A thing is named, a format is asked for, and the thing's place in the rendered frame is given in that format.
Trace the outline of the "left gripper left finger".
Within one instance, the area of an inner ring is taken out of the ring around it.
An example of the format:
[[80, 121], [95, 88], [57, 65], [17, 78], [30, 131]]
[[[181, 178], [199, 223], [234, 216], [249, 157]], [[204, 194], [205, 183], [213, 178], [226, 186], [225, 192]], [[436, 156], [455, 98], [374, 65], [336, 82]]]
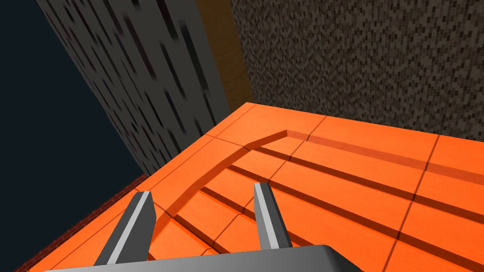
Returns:
[[94, 265], [146, 261], [155, 223], [156, 211], [152, 193], [137, 192], [130, 200]]

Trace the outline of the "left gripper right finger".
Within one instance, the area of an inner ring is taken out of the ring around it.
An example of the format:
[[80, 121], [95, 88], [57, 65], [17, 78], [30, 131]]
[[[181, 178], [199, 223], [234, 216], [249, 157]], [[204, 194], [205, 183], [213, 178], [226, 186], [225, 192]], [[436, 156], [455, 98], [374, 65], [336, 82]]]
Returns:
[[285, 223], [268, 183], [254, 184], [254, 212], [260, 249], [292, 247]]

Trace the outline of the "orange cupboard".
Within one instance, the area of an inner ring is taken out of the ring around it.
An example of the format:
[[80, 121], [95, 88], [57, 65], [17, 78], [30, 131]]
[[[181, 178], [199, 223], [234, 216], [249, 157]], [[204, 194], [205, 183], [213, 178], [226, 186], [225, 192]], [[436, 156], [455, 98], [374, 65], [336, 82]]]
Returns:
[[267, 182], [294, 246], [362, 272], [484, 272], [484, 143], [247, 103], [27, 272], [89, 266], [149, 190], [149, 260], [257, 250]]

